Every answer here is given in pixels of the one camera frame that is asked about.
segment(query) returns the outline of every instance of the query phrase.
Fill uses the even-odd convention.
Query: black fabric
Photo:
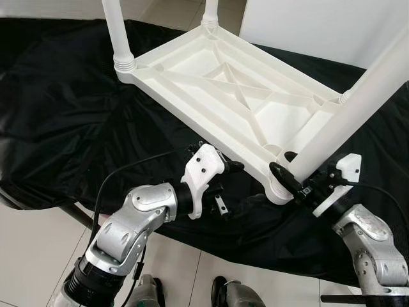
[[[126,21],[135,56],[182,31]],[[201,138],[133,85],[120,83],[101,20],[0,20],[0,188],[46,209],[80,201],[92,209],[98,188],[116,168]],[[277,49],[264,51],[344,92],[363,69]],[[337,153],[363,156],[362,181],[392,193],[409,216],[409,84],[406,83]],[[186,157],[172,155],[115,177],[103,212],[121,207],[141,184],[179,181]],[[246,173],[222,177],[228,221],[208,210],[201,219],[158,232],[226,260],[356,285],[351,256],[328,223],[295,204],[277,206]],[[355,188],[354,199],[384,219],[408,259],[408,232],[390,200]]]

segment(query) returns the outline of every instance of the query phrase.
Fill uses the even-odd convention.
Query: black cable
[[[368,188],[368,189],[372,189],[372,190],[381,192],[382,194],[388,196],[390,198],[390,200],[392,200],[393,204],[395,204],[395,206],[397,207],[399,212],[401,213],[402,218],[406,223],[406,229],[409,231],[408,218],[407,218],[406,214],[403,212],[403,209],[402,209],[401,205],[399,204],[398,200],[393,195],[391,195],[391,193],[389,193],[388,191],[382,189],[381,187],[377,187],[375,185],[370,185],[370,184],[363,184],[361,182],[350,182],[350,181],[348,181],[346,183],[346,185],[352,185],[353,187],[365,187],[365,188]]]
[[[149,158],[137,161],[137,162],[133,162],[133,163],[124,165],[124,166],[114,170],[111,174],[109,174],[105,178],[105,180],[102,182],[102,184],[100,186],[100,190],[98,191],[98,195],[96,197],[95,209],[94,209],[94,220],[93,220],[93,223],[92,223],[91,237],[89,238],[87,249],[91,245],[91,242],[93,241],[93,239],[96,236],[96,233],[98,232],[98,220],[99,220],[100,211],[101,211],[102,191],[104,190],[104,187],[105,187],[106,183],[108,182],[108,180],[112,176],[114,176],[115,174],[119,173],[120,171],[126,170],[128,168],[133,168],[133,167],[135,167],[137,165],[140,165],[142,163],[145,163],[145,162],[148,162],[148,161],[151,161],[151,160],[154,160],[154,159],[158,159],[158,158],[164,157],[166,155],[174,154],[174,153],[179,152],[179,151],[184,150],[184,149],[185,149],[185,147],[179,148],[179,149],[176,149],[176,150],[171,150],[171,151],[164,152],[164,153],[161,153],[161,154],[158,154],[158,155],[154,155],[152,157],[149,157]]]
[[[130,299],[130,296],[132,295],[132,292],[134,291],[134,288],[135,288],[135,286],[136,286],[136,283],[137,283],[138,279],[141,277],[142,268],[143,268],[143,265],[144,265],[143,260],[144,260],[144,258],[145,258],[145,252],[146,252],[146,246],[145,246],[144,249],[143,249],[141,261],[138,262],[138,263],[136,264],[136,266],[135,266],[134,282],[132,283],[132,286],[130,286],[130,290],[129,290],[128,296],[127,296],[127,298],[125,299],[125,301],[123,302],[123,304],[122,304],[121,307],[125,307],[125,305],[128,303],[128,301],[129,301],[129,299]]]

